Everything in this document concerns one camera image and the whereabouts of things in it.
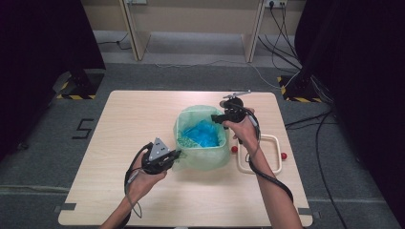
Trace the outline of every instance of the blue cloth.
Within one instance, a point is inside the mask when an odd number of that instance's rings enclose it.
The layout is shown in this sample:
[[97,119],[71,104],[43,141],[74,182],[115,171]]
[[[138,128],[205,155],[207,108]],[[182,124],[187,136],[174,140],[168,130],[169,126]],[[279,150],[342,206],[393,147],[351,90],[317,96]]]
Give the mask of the blue cloth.
[[188,137],[197,142],[201,147],[219,146],[217,127],[206,120],[200,121],[196,126],[185,129],[182,137]]

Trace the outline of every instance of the forearm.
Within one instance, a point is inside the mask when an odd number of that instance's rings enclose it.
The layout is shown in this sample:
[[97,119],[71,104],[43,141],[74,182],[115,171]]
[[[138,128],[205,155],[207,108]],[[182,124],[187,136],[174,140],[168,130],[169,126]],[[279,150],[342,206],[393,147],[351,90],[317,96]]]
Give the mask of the forearm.
[[100,229],[113,229],[124,221],[128,214],[132,211],[132,206],[127,197],[124,197],[117,207],[117,209],[111,214],[110,217],[100,226]]
[[[255,167],[262,173],[276,178],[266,161],[262,149],[260,147],[258,148],[257,143],[250,144],[246,148],[249,152],[255,153],[255,155],[251,157]],[[271,226],[273,228],[288,229],[302,228],[301,220],[286,191],[263,177],[256,177]]]

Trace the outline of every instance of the wooden table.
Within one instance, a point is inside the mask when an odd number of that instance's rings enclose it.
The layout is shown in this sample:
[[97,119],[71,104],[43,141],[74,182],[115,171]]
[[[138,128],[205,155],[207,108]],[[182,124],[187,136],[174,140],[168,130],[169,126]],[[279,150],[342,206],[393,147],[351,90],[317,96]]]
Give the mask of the wooden table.
[[[228,94],[230,92],[112,92],[65,202],[74,210],[62,210],[59,223],[100,225],[124,197],[124,174],[138,150],[153,142],[156,136],[175,149],[173,128],[181,110],[194,105],[222,109],[219,102]],[[281,151],[288,154],[277,178],[293,193],[299,212],[307,212],[308,201],[274,94],[252,93],[242,95],[241,99],[245,106],[256,110],[262,133],[277,136]],[[235,143],[230,139],[230,146]],[[271,165],[273,148],[266,143],[262,143],[262,148]],[[132,214],[128,225],[270,225],[257,179],[239,172],[235,155],[224,167],[213,171],[170,170],[139,203],[143,218]],[[304,226],[312,224],[311,214],[300,215],[300,219]]]

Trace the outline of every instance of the power outlet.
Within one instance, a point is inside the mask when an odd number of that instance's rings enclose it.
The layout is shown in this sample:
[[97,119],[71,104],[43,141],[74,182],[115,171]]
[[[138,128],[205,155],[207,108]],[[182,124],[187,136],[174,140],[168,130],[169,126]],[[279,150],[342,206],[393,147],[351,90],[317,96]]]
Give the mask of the power outlet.
[[266,2],[266,8],[270,8],[270,2],[273,2],[273,8],[274,9],[281,9],[284,8],[287,5],[287,0],[267,0]]

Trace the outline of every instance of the human hand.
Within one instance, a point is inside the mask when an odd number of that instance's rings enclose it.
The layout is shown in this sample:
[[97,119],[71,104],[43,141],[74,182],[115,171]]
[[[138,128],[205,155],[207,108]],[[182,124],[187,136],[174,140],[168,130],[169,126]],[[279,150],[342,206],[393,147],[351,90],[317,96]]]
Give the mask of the human hand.
[[[140,153],[137,161],[134,163],[133,169],[140,168],[142,166],[142,158],[146,151]],[[128,195],[133,201],[138,201],[143,198],[153,186],[160,180],[164,179],[167,175],[167,171],[163,171],[160,174],[149,175],[146,174],[142,169],[139,169],[137,177],[128,185]]]
[[[254,109],[248,108],[252,113],[254,113]],[[257,148],[257,136],[256,130],[253,126],[250,118],[248,117],[249,114],[246,115],[244,120],[241,122],[231,122],[231,121],[224,121],[223,125],[225,127],[229,127],[235,133],[233,138],[239,138],[243,143],[244,146],[247,148],[249,152],[253,152]]]

